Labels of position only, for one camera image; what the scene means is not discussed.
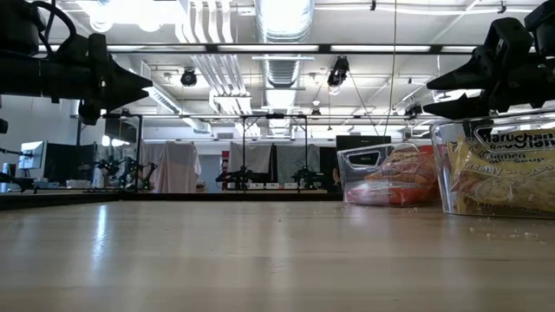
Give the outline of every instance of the clear plastic bin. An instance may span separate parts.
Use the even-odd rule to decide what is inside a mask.
[[[431,146],[369,146],[337,152],[337,158],[345,203],[414,206],[439,198]]]
[[[555,112],[431,126],[443,211],[555,218]]]

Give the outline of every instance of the wall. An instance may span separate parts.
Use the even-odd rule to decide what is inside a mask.
[[[19,151],[25,142],[47,140],[50,143],[74,145],[77,138],[76,101],[62,100],[52,104],[48,98],[2,95],[0,118],[10,123],[7,134],[0,134],[0,147]],[[104,121],[83,130],[82,144],[100,142]],[[16,163],[16,155],[0,153],[0,165]]]

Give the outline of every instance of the robotic arm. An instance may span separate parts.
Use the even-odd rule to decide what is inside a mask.
[[[555,0],[548,0],[525,18],[492,22],[484,44],[470,61],[427,84],[433,90],[482,89],[480,96],[429,104],[428,113],[452,120],[504,113],[510,106],[542,108],[555,100]],[[534,46],[536,53],[531,54]]]
[[[69,38],[56,52],[42,34],[46,27],[39,8],[59,17],[69,29]],[[39,40],[48,52],[39,52]],[[81,100],[79,116],[85,125],[95,125],[101,109],[112,111],[148,96],[143,88],[153,83],[118,66],[108,53],[106,37],[76,34],[75,25],[56,6],[45,2],[0,0],[0,94],[48,96],[54,103]],[[8,125],[0,120],[0,133]]]

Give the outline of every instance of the computer monitor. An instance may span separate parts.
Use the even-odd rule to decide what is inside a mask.
[[[45,145],[45,141],[21,144],[21,152],[25,155],[19,156],[17,167],[19,169],[41,169]]]

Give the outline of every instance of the silver duct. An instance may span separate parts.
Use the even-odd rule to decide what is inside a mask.
[[[303,43],[307,40],[314,15],[314,0],[256,0],[258,40],[263,43]],[[290,109],[298,87],[300,61],[265,61],[266,102],[269,107]],[[276,134],[284,133],[288,120],[271,120]]]

